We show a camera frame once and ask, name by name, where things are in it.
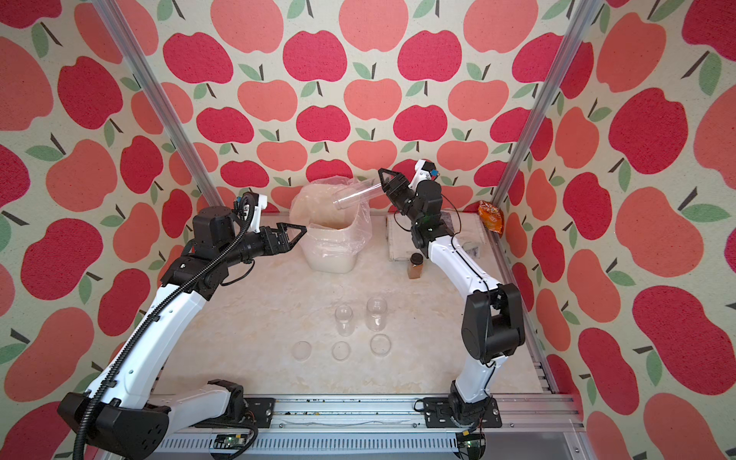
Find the clear tea jar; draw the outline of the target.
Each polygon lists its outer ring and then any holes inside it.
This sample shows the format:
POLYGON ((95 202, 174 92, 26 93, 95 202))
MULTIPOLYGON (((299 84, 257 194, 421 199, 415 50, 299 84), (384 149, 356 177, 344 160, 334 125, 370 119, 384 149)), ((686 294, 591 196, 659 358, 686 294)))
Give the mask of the clear tea jar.
POLYGON ((387 316, 388 304, 383 297, 374 296, 367 301, 365 323, 369 330, 374 332, 383 331, 386 327, 387 316))
POLYGON ((354 312, 350 306, 342 304, 335 308, 335 327, 342 337, 350 337, 354 333, 354 312))
POLYGON ((383 187, 377 178, 358 181, 337 190, 333 194, 333 206, 338 210, 370 201, 383 194, 383 187))

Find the clear jar lid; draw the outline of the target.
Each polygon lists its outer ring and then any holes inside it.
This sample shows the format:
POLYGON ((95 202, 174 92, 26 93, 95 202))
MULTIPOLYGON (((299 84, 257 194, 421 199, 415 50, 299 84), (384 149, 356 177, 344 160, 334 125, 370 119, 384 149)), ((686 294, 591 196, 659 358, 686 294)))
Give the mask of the clear jar lid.
POLYGON ((331 353, 335 361, 344 362, 345 360, 348 360, 348 358, 350 358, 352 348, 350 344, 346 341, 337 341, 333 345, 331 353))
POLYGON ((291 348, 291 355, 296 361, 304 362, 312 355, 312 345, 308 341, 298 341, 291 348))
POLYGON ((369 346, 374 356, 382 358, 391 352, 392 341, 387 335, 377 333, 371 338, 369 346))

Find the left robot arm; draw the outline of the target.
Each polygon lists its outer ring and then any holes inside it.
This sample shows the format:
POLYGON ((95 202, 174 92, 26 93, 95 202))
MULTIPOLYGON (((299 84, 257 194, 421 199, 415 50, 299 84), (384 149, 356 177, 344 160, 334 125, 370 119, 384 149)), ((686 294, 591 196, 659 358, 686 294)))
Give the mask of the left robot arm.
POLYGON ((233 266, 253 266, 259 257, 286 254, 307 233, 305 226, 260 224, 266 195, 245 192, 232 206, 211 206, 193 219, 194 237, 161 278, 151 308, 115 358, 82 392, 68 393, 57 413, 74 431, 72 456, 89 447, 124 459, 145 459, 164 439, 196 425, 244 427, 250 432, 237 452, 258 435, 243 387, 214 379, 167 402, 152 402, 156 379, 184 331, 220 287, 232 284, 233 266))

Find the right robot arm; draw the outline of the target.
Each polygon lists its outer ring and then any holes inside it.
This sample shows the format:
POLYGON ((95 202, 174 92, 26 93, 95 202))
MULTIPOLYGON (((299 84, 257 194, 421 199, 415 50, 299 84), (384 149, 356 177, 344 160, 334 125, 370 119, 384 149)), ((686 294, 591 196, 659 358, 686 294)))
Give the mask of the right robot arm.
POLYGON ((507 358, 525 343, 521 292, 483 270, 461 247, 442 219, 442 187, 426 167, 416 179, 379 170, 383 193, 409 218, 409 232, 420 250, 450 279, 465 301, 461 338, 468 358, 450 385, 450 414, 460 427, 476 426, 491 406, 490 383, 507 358))

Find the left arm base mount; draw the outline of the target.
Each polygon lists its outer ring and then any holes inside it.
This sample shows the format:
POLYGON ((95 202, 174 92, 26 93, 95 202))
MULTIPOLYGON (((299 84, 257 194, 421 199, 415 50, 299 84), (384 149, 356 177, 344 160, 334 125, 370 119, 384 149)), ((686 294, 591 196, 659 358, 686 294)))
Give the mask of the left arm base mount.
POLYGON ((234 397, 218 419, 225 423, 226 427, 250 424, 258 429, 269 429, 275 403, 274 398, 234 397))

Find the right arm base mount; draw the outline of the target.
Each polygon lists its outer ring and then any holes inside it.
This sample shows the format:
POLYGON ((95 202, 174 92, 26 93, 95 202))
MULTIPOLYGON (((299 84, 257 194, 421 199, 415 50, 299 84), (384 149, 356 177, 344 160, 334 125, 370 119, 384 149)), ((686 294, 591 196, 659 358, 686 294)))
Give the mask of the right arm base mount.
POLYGON ((500 429, 503 425, 493 397, 474 403, 454 395, 427 397, 416 400, 413 410, 425 418, 428 429, 500 429))

